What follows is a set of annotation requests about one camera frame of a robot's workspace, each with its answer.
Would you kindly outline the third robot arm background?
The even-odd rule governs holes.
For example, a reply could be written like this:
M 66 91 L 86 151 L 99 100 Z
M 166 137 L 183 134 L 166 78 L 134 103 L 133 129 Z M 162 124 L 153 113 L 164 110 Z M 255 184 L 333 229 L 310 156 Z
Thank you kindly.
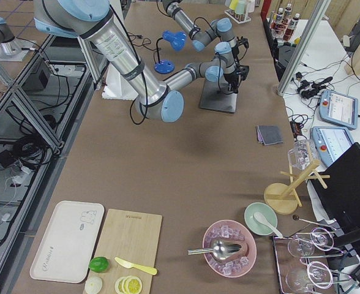
M 0 61 L 21 62 L 26 54 L 23 43 L 15 37 L 5 19 L 0 17 Z

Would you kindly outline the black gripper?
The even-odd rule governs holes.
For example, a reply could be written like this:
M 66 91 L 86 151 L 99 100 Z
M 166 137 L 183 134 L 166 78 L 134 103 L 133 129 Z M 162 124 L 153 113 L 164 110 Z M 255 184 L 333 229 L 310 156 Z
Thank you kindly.
M 249 73 L 249 66 L 238 65 L 232 73 L 225 73 L 224 79 L 228 83 L 228 92 L 237 94 L 239 85 L 244 81 Z
M 244 52 L 243 56 L 241 58 L 239 58 L 238 57 L 239 56 L 239 49 L 240 49 L 241 46 L 243 46 L 245 48 L 245 52 Z M 236 44 L 232 48 L 232 54 L 233 54 L 233 58 L 234 58 L 234 61 L 235 61 L 236 65 L 240 65 L 240 61 L 245 57 L 248 48 L 249 48 L 248 38 L 243 37 L 243 36 L 241 38 L 237 37 Z

